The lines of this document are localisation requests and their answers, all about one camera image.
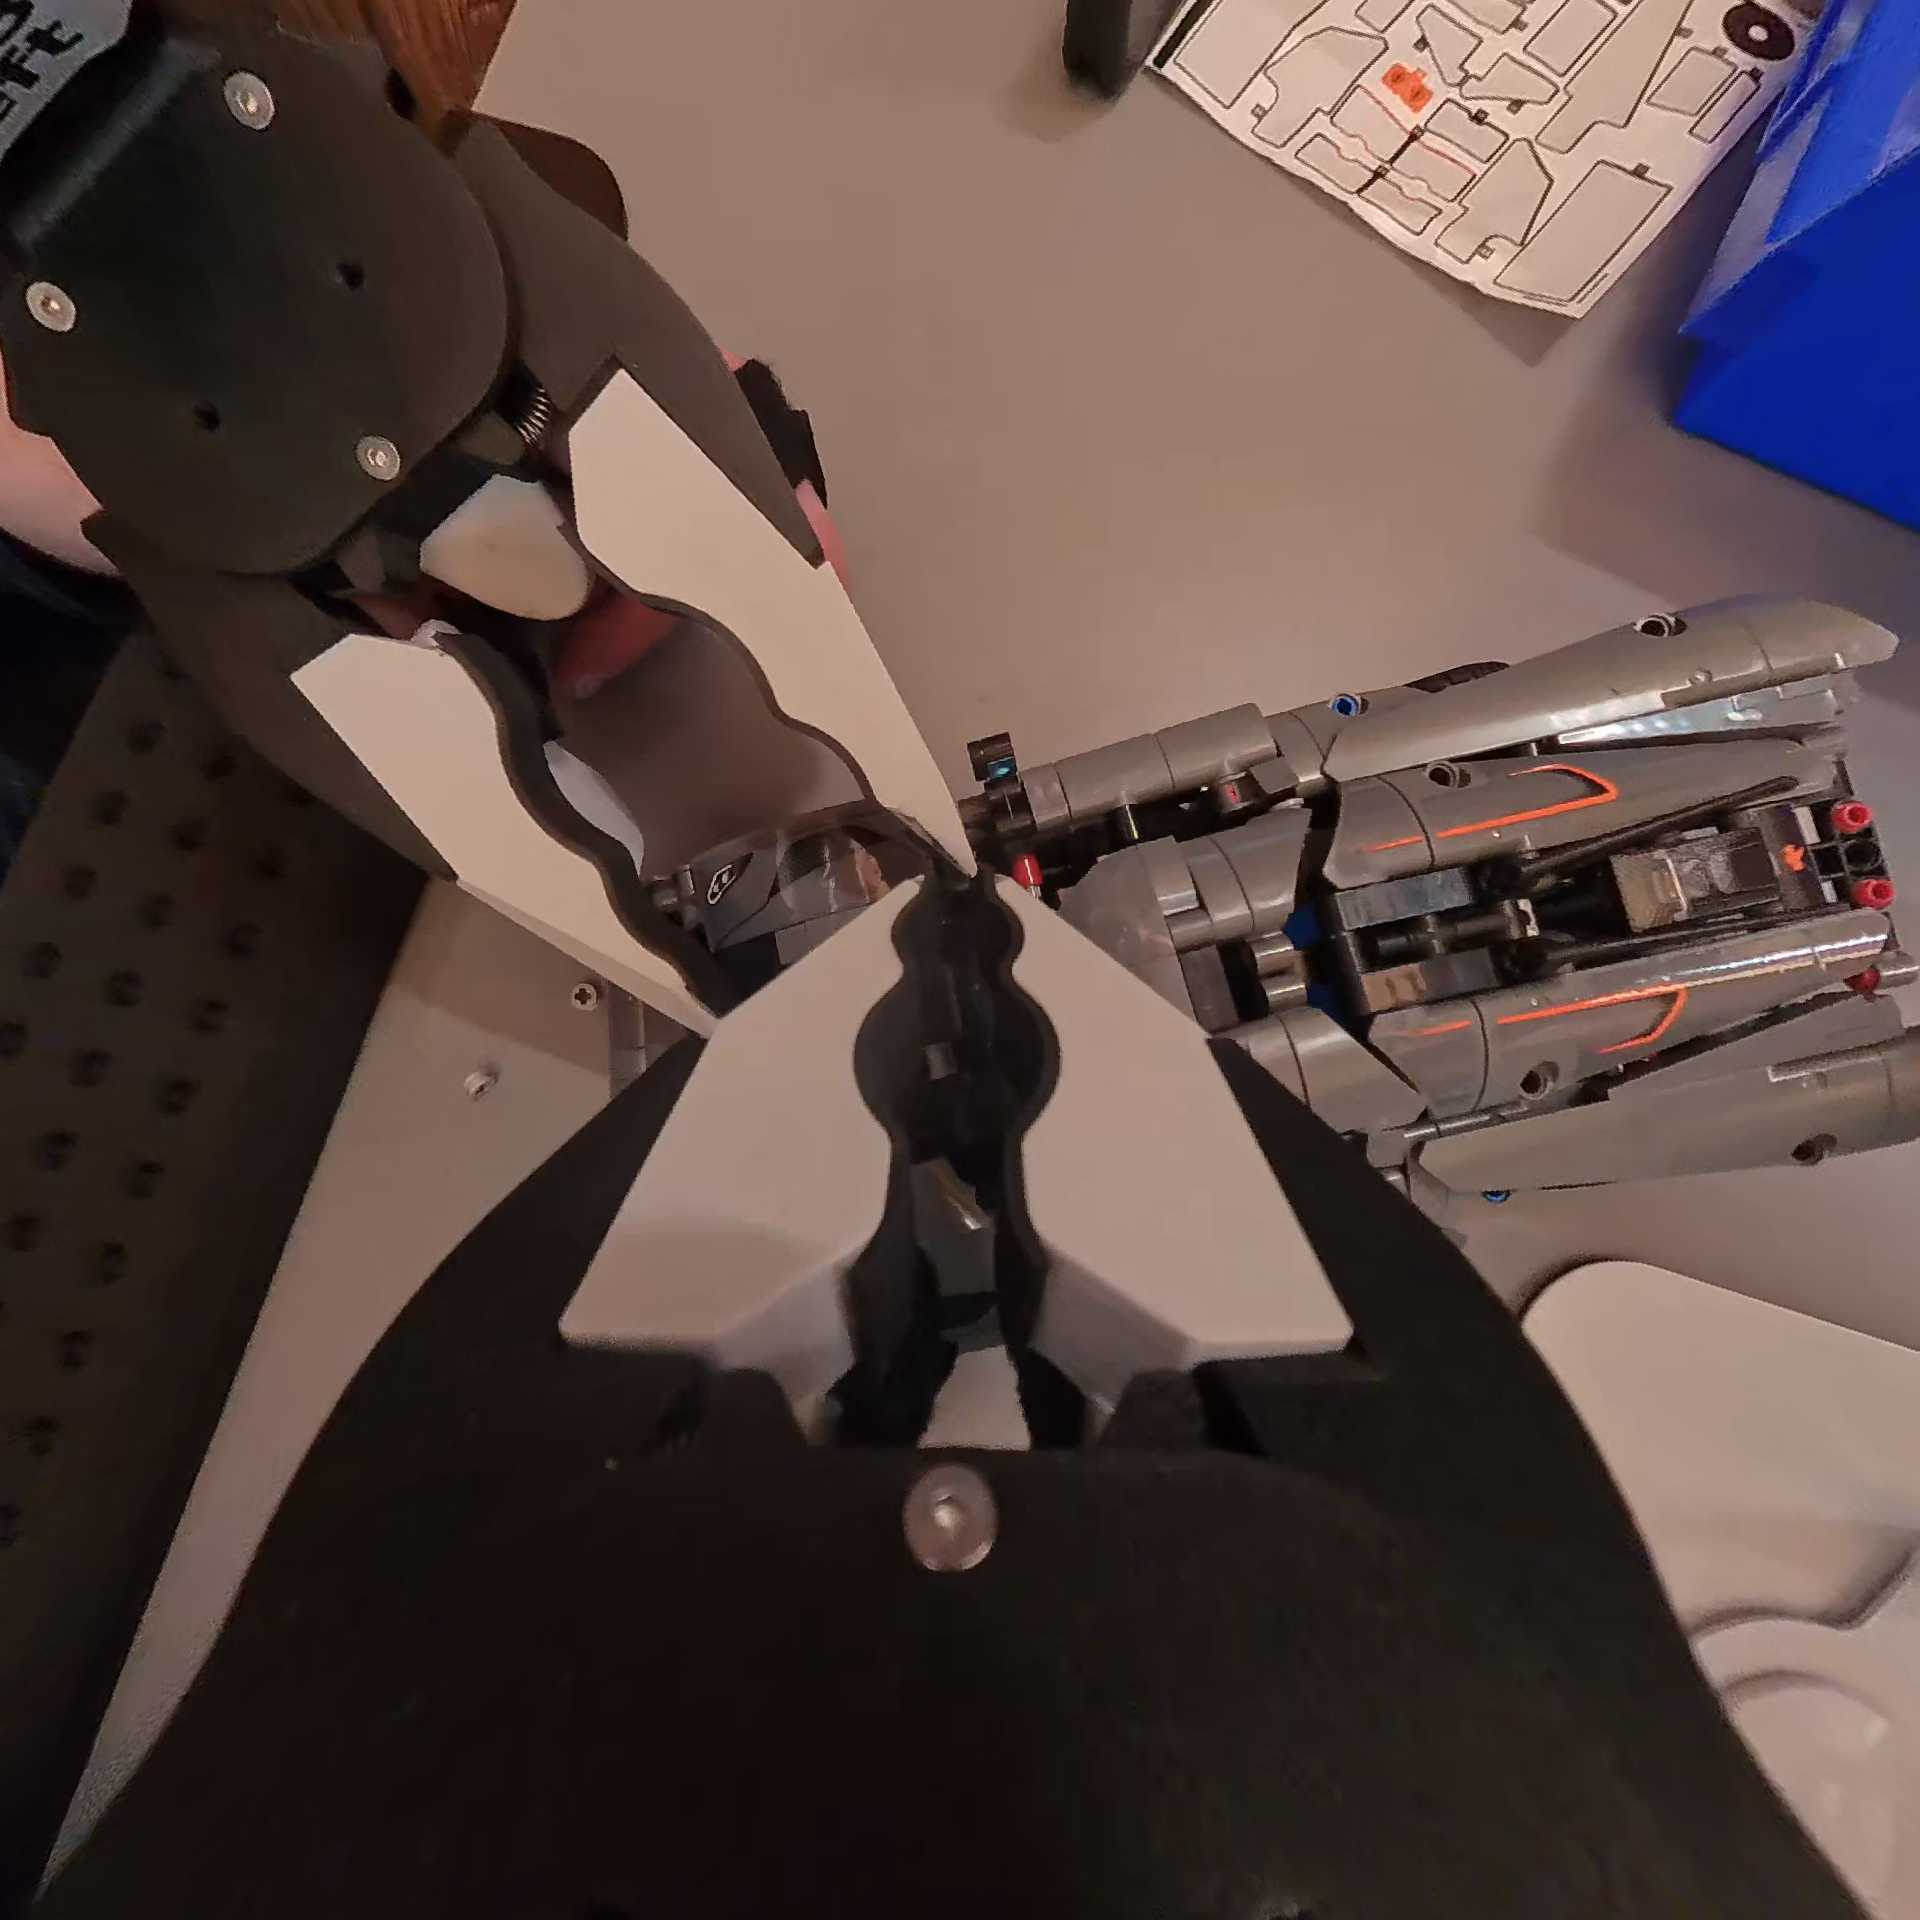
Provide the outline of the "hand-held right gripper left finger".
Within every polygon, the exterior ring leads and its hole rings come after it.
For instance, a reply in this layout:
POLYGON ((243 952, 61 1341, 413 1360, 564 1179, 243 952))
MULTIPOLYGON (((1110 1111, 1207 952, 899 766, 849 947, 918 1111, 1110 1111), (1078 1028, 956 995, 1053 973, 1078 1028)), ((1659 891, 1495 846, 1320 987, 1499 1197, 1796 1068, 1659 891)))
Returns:
POLYGON ((901 939, 943 887, 864 908, 692 1048, 560 1319, 576 1348, 685 1357, 837 1406, 844 1445, 917 1445, 953 1368, 911 1185, 928 1084, 901 939))

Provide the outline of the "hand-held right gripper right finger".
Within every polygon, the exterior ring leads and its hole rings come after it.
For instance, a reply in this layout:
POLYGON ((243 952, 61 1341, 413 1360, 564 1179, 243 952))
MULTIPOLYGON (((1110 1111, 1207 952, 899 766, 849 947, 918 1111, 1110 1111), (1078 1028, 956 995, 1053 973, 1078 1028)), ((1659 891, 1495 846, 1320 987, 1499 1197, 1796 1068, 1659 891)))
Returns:
POLYGON ((1083 1439, 1148 1373, 1350 1343, 1204 1030, 1012 879, 981 883, 981 1014, 1025 1439, 1083 1439))

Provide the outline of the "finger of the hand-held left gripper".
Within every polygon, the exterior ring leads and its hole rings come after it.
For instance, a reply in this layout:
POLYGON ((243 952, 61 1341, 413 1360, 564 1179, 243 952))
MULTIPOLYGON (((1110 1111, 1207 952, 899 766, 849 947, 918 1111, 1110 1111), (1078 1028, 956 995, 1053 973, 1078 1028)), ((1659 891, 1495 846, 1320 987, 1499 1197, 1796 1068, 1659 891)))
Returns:
POLYGON ((637 599, 728 635, 791 724, 969 861, 940 763, 831 567, 804 559, 627 371, 584 404, 567 453, 569 533, 556 502, 513 507, 495 477, 422 540, 422 574, 500 612, 560 619, 584 603, 593 561, 637 599))
POLYGON ((655 902, 640 823, 528 679, 456 629, 348 632, 292 685, 473 899, 705 1035, 740 1003, 655 902))

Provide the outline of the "dark grey lego fender piece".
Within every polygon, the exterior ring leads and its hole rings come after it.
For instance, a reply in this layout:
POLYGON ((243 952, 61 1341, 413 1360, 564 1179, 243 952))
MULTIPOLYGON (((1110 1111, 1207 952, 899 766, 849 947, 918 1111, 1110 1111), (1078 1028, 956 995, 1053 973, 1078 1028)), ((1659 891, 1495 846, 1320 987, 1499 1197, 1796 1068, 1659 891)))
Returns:
POLYGON ((675 877, 679 923, 711 952, 772 941, 797 957, 831 925, 920 877, 920 844, 876 808, 830 806, 779 831, 692 856, 675 877))

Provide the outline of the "grey lego car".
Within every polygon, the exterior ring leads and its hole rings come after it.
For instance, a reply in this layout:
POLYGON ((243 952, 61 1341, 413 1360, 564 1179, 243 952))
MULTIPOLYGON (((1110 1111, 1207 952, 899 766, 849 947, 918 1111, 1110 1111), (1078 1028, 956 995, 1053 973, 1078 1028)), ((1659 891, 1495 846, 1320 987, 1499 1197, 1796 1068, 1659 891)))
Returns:
POLYGON ((1816 599, 1239 703, 1059 758, 969 744, 985 877, 1127 969, 1428 1215, 1915 1137, 1915 990, 1861 679, 1816 599))

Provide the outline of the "lego sticker sheet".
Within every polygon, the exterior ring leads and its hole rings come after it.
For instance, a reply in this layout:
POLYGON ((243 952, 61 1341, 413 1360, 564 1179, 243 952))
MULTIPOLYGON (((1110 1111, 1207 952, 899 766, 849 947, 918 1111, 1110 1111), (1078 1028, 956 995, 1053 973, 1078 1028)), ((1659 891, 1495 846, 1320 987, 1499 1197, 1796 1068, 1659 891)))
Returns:
POLYGON ((1582 317, 1803 62, 1819 1, 1179 5, 1148 68, 1476 292, 1582 317))

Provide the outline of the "person's left hand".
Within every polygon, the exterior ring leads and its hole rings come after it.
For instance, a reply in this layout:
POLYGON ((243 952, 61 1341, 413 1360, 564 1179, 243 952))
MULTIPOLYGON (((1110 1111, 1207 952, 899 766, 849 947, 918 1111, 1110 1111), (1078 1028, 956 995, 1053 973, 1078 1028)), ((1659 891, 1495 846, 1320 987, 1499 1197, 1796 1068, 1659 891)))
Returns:
POLYGON ((679 622, 624 592, 598 595, 558 640, 552 676, 563 697, 588 702, 627 675, 679 622))

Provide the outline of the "wooden pillar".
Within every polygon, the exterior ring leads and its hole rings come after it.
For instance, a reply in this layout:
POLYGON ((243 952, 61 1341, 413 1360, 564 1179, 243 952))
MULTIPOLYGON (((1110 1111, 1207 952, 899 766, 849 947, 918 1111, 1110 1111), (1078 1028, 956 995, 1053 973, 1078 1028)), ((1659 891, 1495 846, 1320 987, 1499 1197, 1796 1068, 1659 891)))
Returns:
POLYGON ((366 1, 367 25, 416 120, 441 131, 476 105, 516 1, 366 1))

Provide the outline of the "black perforated chair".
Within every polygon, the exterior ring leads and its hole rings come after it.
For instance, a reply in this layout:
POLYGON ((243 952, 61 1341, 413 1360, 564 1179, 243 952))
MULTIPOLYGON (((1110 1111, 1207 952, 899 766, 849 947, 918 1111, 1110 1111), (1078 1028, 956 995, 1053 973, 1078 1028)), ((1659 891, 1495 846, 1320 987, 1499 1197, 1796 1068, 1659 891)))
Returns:
POLYGON ((4 1913, 79 1785, 421 891, 145 635, 4 883, 4 1913))

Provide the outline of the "white book stand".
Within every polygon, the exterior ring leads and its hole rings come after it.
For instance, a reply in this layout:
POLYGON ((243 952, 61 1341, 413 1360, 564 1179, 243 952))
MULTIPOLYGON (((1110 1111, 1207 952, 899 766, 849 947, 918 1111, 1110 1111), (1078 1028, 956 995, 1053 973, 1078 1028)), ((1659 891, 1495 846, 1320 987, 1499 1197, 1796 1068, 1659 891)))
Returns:
POLYGON ((1595 1262, 1523 1327, 1742 1740, 1871 1915, 1918 1915, 1918 1356, 1595 1262))

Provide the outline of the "black rectangular case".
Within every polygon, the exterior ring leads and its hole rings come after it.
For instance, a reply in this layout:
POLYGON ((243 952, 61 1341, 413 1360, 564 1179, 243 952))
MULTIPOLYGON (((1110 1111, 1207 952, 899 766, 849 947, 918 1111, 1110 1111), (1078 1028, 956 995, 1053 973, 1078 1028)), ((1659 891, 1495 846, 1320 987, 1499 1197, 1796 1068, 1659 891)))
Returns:
POLYGON ((1112 102, 1143 71, 1179 1, 1069 0, 1062 14, 1062 71, 1067 81, 1112 102))

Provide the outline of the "blue storage bin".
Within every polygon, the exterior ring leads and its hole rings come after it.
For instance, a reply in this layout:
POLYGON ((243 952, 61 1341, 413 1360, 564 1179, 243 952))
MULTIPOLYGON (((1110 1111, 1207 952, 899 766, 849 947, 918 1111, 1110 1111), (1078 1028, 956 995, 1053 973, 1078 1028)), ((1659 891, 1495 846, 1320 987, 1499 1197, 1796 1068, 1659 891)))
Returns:
POLYGON ((1830 5, 1683 325, 1689 435, 1918 525, 1918 5, 1830 5))

